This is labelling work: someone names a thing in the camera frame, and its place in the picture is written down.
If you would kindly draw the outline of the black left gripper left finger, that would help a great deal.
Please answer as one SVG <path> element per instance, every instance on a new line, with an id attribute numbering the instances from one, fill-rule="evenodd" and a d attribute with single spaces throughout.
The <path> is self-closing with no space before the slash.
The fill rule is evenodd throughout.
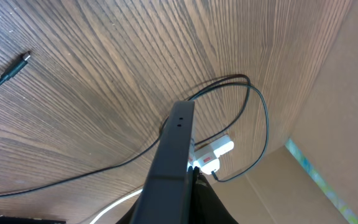
<path id="1" fill-rule="evenodd" d="M 116 222 L 116 224 L 130 224 L 136 206 L 137 206 L 137 202 L 133 204 L 133 206 L 127 211 L 127 213 L 120 220 Z"/>

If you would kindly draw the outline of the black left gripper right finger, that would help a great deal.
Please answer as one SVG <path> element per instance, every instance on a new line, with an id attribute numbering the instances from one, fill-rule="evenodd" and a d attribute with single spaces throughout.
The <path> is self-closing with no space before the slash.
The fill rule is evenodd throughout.
<path id="1" fill-rule="evenodd" d="M 189 224 L 238 224 L 201 173 L 193 170 Z"/>

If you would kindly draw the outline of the Samsung Galaxy smartphone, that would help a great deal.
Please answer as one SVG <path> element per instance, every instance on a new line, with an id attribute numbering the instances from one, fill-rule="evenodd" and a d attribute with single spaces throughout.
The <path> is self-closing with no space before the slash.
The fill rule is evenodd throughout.
<path id="1" fill-rule="evenodd" d="M 132 224 L 188 222 L 191 193 L 189 153 L 194 149 L 195 103 L 177 101 L 162 131 Z"/>

